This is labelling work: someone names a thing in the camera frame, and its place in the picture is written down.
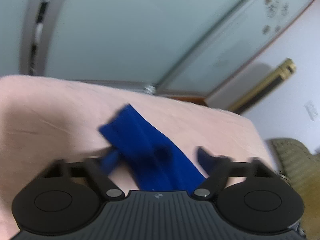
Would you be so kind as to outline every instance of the blue cloth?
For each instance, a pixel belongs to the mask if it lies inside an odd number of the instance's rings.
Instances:
[[[115,147],[103,158],[101,168],[109,174],[124,160],[140,190],[191,194],[205,180],[184,153],[131,105],[99,131]]]

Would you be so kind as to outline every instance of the circular pad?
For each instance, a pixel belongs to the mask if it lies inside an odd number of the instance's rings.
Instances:
[[[254,190],[244,196],[244,202],[256,211],[273,211],[281,205],[281,198],[271,191]]]
[[[12,214],[20,227],[38,235],[62,235],[87,225],[100,201],[90,188],[64,178],[37,179],[12,202]]]
[[[216,206],[231,225],[258,234],[274,234],[291,228],[301,219],[301,197],[276,178],[254,177],[225,188]]]

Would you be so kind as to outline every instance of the striped fabric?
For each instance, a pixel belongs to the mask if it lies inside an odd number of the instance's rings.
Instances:
[[[270,140],[291,186],[303,198],[302,228],[309,240],[320,239],[320,155],[312,155],[299,141]]]

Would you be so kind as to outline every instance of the bed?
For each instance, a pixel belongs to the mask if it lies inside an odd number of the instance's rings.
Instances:
[[[260,157],[272,166],[252,123],[239,115],[169,98],[82,82],[23,75],[0,78],[0,240],[18,231],[14,196],[49,162],[79,161],[109,146],[97,128],[130,103],[194,163],[196,149],[236,161]],[[125,165],[110,178],[125,192],[137,189]]]

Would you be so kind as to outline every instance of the ridged black surface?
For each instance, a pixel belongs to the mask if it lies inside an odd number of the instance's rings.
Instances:
[[[294,231],[256,236],[233,228],[207,201],[185,191],[132,191],[125,200],[109,202],[86,227],[63,236],[38,236],[27,231],[13,240],[303,240]]]

